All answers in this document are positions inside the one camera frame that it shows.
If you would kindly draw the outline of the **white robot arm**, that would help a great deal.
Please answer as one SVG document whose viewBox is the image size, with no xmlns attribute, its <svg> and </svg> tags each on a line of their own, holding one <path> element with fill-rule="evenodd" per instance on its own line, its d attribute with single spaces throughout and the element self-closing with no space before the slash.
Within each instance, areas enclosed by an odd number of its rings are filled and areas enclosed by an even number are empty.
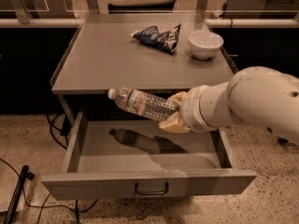
<svg viewBox="0 0 299 224">
<path fill-rule="evenodd" d="M 170 97 L 179 111 L 159 123 L 169 133 L 203 133 L 252 125 L 299 144 L 298 78 L 252 66 L 219 85 L 202 85 Z"/>
</svg>

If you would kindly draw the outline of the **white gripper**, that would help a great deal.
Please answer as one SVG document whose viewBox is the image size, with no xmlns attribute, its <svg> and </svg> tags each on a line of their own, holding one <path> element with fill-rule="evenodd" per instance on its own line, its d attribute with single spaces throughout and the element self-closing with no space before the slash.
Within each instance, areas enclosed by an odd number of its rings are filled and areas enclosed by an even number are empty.
<svg viewBox="0 0 299 224">
<path fill-rule="evenodd" d="M 180 91 L 167 99 L 170 105 L 180 106 L 179 112 L 172 114 L 167 120 L 159 123 L 159 128 L 168 133 L 196 133 L 216 131 L 208 125 L 200 110 L 200 98 L 207 85 Z"/>
</svg>

